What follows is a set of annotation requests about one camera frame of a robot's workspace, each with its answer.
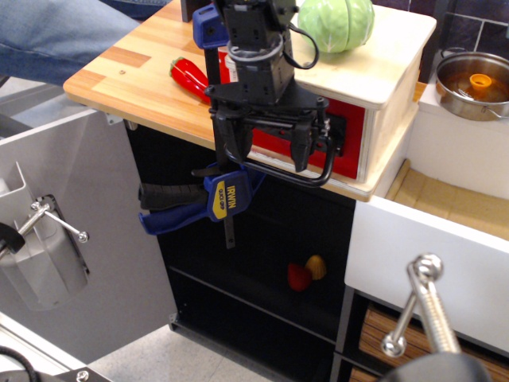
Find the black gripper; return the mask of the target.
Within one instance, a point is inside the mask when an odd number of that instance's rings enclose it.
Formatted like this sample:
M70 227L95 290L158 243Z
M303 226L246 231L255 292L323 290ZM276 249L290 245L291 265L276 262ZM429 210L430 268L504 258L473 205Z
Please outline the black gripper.
M329 136L328 101L300 86L292 57L286 53L228 52L237 80L210 85L214 132L227 155L244 163L251 152L254 129L290 136L295 171L307 169L315 138Z

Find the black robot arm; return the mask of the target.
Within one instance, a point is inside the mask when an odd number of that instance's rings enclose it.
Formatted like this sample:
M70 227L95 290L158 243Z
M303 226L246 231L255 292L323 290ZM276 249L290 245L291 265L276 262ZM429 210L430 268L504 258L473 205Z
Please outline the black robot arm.
M216 1L226 26L227 54L237 81L210 86L211 117L231 158L244 162L253 131L285 131L296 172L306 170L317 142L328 144L328 101L295 80L293 58L294 1Z

